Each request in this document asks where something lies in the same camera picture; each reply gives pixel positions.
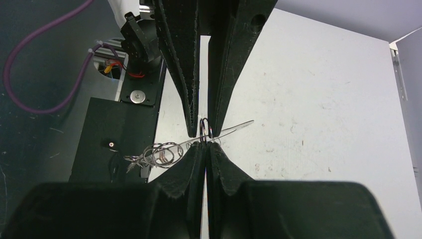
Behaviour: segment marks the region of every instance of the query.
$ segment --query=dark floor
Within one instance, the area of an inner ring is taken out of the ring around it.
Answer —
[[[0,66],[27,34],[84,0],[2,1]],[[47,109],[70,92],[87,50],[96,40],[121,37],[106,0],[35,39],[18,55],[12,86],[28,106]],[[90,97],[114,99],[117,82],[88,68],[76,99],[50,115],[18,108],[0,83],[0,232],[24,195],[41,182],[65,182],[71,174]]]

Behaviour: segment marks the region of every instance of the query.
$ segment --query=white backdrop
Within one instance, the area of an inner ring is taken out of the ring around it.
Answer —
[[[389,42],[422,26],[421,0],[278,0],[276,8]]]
[[[422,29],[397,42],[402,78],[407,99],[402,99],[403,116],[408,134],[419,197],[422,203]]]
[[[201,46],[206,93],[206,38]],[[200,99],[206,116],[206,97]],[[361,183],[397,238],[422,238],[387,42],[275,9],[239,77],[223,128],[248,120],[255,123],[223,138],[222,148],[251,177]],[[156,142],[186,139],[181,101],[167,74]],[[154,169],[151,179],[161,172]]]

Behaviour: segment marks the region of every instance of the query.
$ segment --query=small hole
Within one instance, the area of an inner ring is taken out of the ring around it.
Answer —
[[[253,33],[259,33],[264,27],[266,21],[267,19],[265,19],[264,15],[257,14],[252,18],[252,21],[250,23],[250,29]]]

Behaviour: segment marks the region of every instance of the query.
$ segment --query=metal wire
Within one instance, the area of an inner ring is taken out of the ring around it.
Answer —
[[[174,164],[178,163],[184,153],[186,148],[186,151],[189,150],[189,148],[192,146],[192,144],[195,141],[200,142],[206,142],[207,137],[209,137],[213,142],[216,142],[215,140],[218,139],[219,143],[221,144],[221,137],[224,137],[226,135],[229,135],[243,127],[246,127],[248,125],[251,125],[253,123],[253,120],[239,124],[237,126],[227,128],[221,131],[222,135],[219,137],[214,137],[212,134],[212,128],[209,124],[209,121],[207,118],[200,119],[200,136],[198,138],[194,138],[188,141],[185,141],[183,143],[177,144],[174,142],[167,142],[167,143],[154,143],[148,147],[145,148],[143,153],[140,156],[125,156],[124,159],[129,161],[131,164],[128,166],[127,171],[129,172],[132,170],[136,165],[139,167],[146,167],[148,165],[152,167],[158,167],[158,168],[170,168]]]

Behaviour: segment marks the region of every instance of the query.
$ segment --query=black metal plate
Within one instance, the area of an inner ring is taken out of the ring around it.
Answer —
[[[123,86],[121,87],[120,99],[124,102],[132,103],[130,100],[130,93],[135,90],[140,90],[145,93],[145,101],[140,105],[153,106],[156,104],[157,94],[161,93],[162,82],[157,79],[163,78],[166,73],[165,63],[162,60],[160,64],[161,70],[145,74],[143,78],[134,78],[126,73]]]
[[[261,181],[240,191],[252,238],[393,238],[375,198],[357,183]]]
[[[139,168],[126,174],[125,155],[140,155],[154,143],[164,86],[165,64],[154,106],[91,98],[69,182],[147,182]],[[118,152],[108,148],[113,142]]]

